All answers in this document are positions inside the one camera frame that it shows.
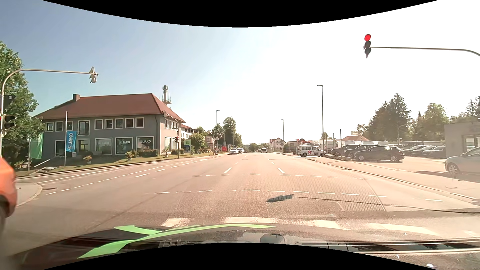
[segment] black car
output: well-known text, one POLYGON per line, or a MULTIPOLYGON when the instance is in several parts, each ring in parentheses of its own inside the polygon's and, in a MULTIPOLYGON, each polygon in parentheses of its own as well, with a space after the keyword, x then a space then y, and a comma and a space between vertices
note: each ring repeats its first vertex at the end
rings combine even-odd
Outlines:
POLYGON ((370 149, 374 146, 377 146, 377 145, 359 145, 357 148, 347 149, 347 150, 343 151, 343 155, 346 156, 346 157, 352 158, 353 155, 355 153, 357 153, 358 151, 368 150, 368 149, 370 149))
POLYGON ((356 160, 390 160, 399 161, 404 158, 402 150, 391 146, 374 146, 368 150, 358 151, 353 155, 356 160))
POLYGON ((409 148, 409 149, 405 149, 403 150, 403 153, 405 154, 405 156, 410 156, 411 155, 411 152, 413 150, 417 150, 417 149, 421 149, 421 148, 424 148, 424 147, 427 147, 428 145, 416 145, 412 148, 409 148))
POLYGON ((413 157, 420 157, 425 150, 430 150, 430 149, 433 149, 435 147, 436 146, 426 146, 426 147, 422 147, 420 149, 412 150, 410 152, 410 155, 413 156, 413 157))
POLYGON ((340 148, 335 148, 335 149, 332 149, 332 151, 330 151, 330 153, 332 155, 335 155, 335 156, 340 156, 345 150, 349 150, 349 149, 355 149, 357 148, 359 145, 344 145, 340 148))

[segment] curb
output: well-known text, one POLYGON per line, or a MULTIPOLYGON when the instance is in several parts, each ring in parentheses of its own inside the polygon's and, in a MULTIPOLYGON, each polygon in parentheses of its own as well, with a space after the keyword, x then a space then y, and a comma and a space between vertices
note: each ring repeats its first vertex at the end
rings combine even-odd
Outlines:
POLYGON ((43 190, 42 186, 40 186, 40 185, 37 184, 37 183, 33 183, 33 184, 37 185, 37 191, 35 192, 35 194, 33 194, 30 198, 28 198, 28 199, 27 199, 26 201, 24 201, 23 203, 17 204, 16 207, 19 207, 19 206, 21 206, 21 205, 24 205, 24 204, 26 204, 27 202, 35 199, 35 197, 37 197, 37 196, 40 194, 40 192, 42 192, 42 190, 43 190))
POLYGON ((369 175, 374 175, 374 176, 378 176, 378 177, 383 177, 383 178, 386 178, 386 179, 395 180, 395 181, 399 181, 399 182, 406 183, 406 184, 412 184, 412 185, 416 185, 416 186, 421 186, 421 187, 424 187, 424 188, 428 188, 428 189, 432 189, 432 190, 436 190, 436 191, 440 191, 440 192, 445 192, 445 193, 448 193, 448 194, 457 195, 457 196, 464 197, 464 198, 468 198, 468 199, 476 199, 476 198, 473 198, 473 197, 470 197, 470 196, 467 196, 467 195, 462 195, 462 194, 458 194, 458 193, 452 193, 452 192, 448 192, 448 191, 445 191, 445 190, 437 189, 437 188, 434 188, 434 187, 429 187, 429 186, 425 186, 425 185, 416 184, 416 183, 412 183, 412 182, 409 182, 409 181, 405 181, 405 180, 393 178, 393 177, 390 177, 390 176, 379 175, 379 174, 375 174, 375 173, 372 173, 372 172, 364 172, 364 171, 360 171, 360 170, 355 170, 355 169, 345 168, 345 167, 341 167, 341 166, 336 166, 336 165, 332 165, 332 164, 330 164, 330 163, 323 163, 323 162, 320 162, 320 161, 314 160, 314 159, 307 159, 307 160, 312 160, 312 161, 315 161, 315 162, 318 162, 318 163, 321 163, 321 164, 330 165, 330 166, 334 166, 334 167, 337 167, 337 168, 342 168, 342 169, 349 170, 349 171, 366 173, 366 174, 369 174, 369 175))
POLYGON ((28 176, 20 176, 20 177, 16 177, 15 179, 16 179, 16 180, 22 180, 22 179, 33 178, 33 177, 38 177, 38 176, 57 175, 57 174, 68 173, 68 172, 84 172, 84 171, 91 171, 91 170, 97 170, 97 169, 125 167, 125 166, 132 166, 132 165, 140 165, 140 164, 148 164, 148 163, 165 162, 165 161, 170 161, 170 160, 191 159, 191 158, 196 158, 196 157, 188 157, 188 158, 181 158, 181 159, 169 159, 169 160, 144 161, 144 162, 137 162, 137 163, 131 163, 131 164, 123 164, 123 165, 112 165, 112 166, 102 166, 102 167, 94 167, 94 168, 79 169, 79 170, 68 170, 68 171, 61 171, 61 172, 51 172, 51 173, 44 173, 44 174, 40 174, 40 175, 34 175, 34 176, 31 176, 31 175, 28 175, 28 176))

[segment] silver car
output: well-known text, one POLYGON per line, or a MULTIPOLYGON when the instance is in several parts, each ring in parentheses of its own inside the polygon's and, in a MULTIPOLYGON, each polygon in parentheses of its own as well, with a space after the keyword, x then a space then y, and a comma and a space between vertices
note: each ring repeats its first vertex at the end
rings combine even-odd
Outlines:
POLYGON ((460 156, 447 158, 445 169, 451 174, 480 173, 480 147, 473 148, 460 156))

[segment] sidewalk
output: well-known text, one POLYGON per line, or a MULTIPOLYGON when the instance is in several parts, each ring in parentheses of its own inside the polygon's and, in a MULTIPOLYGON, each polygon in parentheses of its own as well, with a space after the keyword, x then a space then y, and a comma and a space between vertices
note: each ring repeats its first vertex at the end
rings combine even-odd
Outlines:
POLYGON ((17 207, 34 199, 42 191, 42 186, 36 183, 15 183, 17 188, 17 207))
POLYGON ((480 181, 477 177, 469 179, 467 177, 452 178, 446 172, 408 172, 369 166, 362 163, 331 160, 328 158, 308 158, 323 164, 338 166, 345 169, 365 172, 377 176, 383 176, 392 180, 405 183, 416 184, 427 188, 432 188, 455 195, 468 198, 480 198, 480 181))

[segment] traffic light arm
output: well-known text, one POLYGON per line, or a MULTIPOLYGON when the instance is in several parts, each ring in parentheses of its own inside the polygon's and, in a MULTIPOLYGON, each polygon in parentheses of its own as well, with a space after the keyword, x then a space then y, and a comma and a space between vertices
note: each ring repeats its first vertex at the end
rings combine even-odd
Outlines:
POLYGON ((469 49, 443 49, 443 48, 414 48, 414 47, 371 47, 371 48, 379 48, 379 49, 433 49, 433 50, 461 50, 461 51, 468 51, 480 56, 480 53, 474 52, 469 49))

